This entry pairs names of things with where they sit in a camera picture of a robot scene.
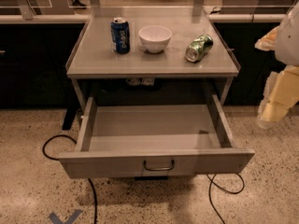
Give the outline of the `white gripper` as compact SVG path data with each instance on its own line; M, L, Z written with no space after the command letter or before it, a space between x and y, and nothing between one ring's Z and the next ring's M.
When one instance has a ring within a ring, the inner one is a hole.
M260 38L256 49L269 51L276 48L278 27ZM258 108L257 124L269 129L279 123L289 110L299 102L299 67L287 65L279 73L271 72L263 89L263 99Z

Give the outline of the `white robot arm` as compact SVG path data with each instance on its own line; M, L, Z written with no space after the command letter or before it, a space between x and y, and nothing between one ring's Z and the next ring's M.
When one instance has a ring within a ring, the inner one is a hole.
M273 50L275 58L286 65L281 72L271 72L263 90L257 123L268 129L279 123L299 102L299 2L278 27L260 38L255 48Z

